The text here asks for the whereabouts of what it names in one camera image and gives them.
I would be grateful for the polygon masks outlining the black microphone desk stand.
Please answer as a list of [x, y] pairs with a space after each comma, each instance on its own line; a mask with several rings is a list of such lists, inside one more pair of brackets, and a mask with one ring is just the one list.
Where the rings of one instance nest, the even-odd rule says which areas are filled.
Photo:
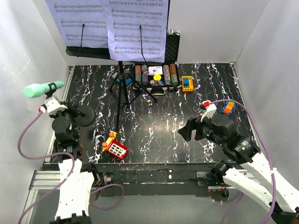
[[[73, 105], [68, 101], [61, 101], [62, 104], [69, 108], [69, 105]], [[79, 126], [86, 127], [93, 123], [95, 119], [94, 109], [89, 105], [79, 105], [78, 106], [78, 117], [75, 118], [76, 123]]]

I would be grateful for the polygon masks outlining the mint green toy microphone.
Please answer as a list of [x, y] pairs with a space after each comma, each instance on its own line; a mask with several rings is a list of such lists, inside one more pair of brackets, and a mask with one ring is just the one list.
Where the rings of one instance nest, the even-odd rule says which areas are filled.
[[26, 86], [23, 92], [28, 98], [37, 98], [44, 94], [46, 94], [47, 97], [51, 97], [56, 90], [64, 87], [64, 85], [65, 82], [62, 81], [54, 81], [43, 84], [31, 84]]

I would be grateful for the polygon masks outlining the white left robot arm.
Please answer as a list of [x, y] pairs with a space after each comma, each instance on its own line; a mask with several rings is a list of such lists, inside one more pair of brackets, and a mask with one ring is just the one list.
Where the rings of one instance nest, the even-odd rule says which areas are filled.
[[63, 103], [47, 103], [47, 113], [54, 120], [54, 146], [59, 157], [59, 203], [54, 224], [89, 224], [88, 206], [91, 187], [99, 183], [99, 174], [89, 166], [82, 171], [79, 147], [79, 129], [93, 123], [94, 109], [88, 105], [78, 107]]

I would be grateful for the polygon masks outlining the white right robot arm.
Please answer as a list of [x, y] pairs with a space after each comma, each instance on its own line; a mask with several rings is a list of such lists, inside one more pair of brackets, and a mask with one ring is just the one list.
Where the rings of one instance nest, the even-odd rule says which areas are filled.
[[185, 141], [207, 139], [219, 145], [224, 154], [249, 171], [257, 182], [240, 174], [231, 164], [220, 161], [211, 169], [211, 179], [216, 185], [230, 185], [254, 199], [266, 210], [274, 206], [273, 213], [283, 216], [298, 216], [299, 191], [279, 172], [270, 168], [270, 161], [249, 138], [237, 132], [236, 124], [225, 114], [210, 118], [193, 118], [178, 130]]

